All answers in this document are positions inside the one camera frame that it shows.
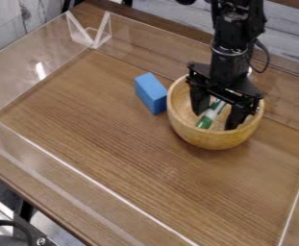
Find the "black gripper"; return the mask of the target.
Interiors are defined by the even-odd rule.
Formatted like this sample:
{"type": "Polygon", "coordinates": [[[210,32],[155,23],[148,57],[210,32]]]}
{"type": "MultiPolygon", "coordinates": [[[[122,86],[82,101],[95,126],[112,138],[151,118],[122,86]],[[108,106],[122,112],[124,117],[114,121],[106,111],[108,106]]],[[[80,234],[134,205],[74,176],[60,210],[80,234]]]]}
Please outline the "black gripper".
{"type": "Polygon", "coordinates": [[[236,129],[249,114],[255,115],[259,101],[263,99],[263,92],[245,75],[227,81],[224,76],[211,77],[211,66],[206,63],[191,62],[187,68],[186,83],[190,88],[192,112],[199,116],[208,108],[214,96],[231,105],[224,129],[236,129]]]}

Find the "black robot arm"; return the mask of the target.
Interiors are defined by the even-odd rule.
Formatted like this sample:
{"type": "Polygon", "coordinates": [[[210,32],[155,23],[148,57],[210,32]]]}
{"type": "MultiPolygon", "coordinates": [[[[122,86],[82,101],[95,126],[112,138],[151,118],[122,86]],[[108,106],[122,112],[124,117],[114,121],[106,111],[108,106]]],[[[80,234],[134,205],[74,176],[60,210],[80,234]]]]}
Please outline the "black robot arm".
{"type": "Polygon", "coordinates": [[[255,115],[263,92],[249,77],[254,46],[267,53],[258,37],[267,22],[263,0],[207,0],[211,4],[212,26],[211,63],[187,65],[191,109],[200,115],[214,96],[231,106],[224,129],[234,130],[255,115]]]}

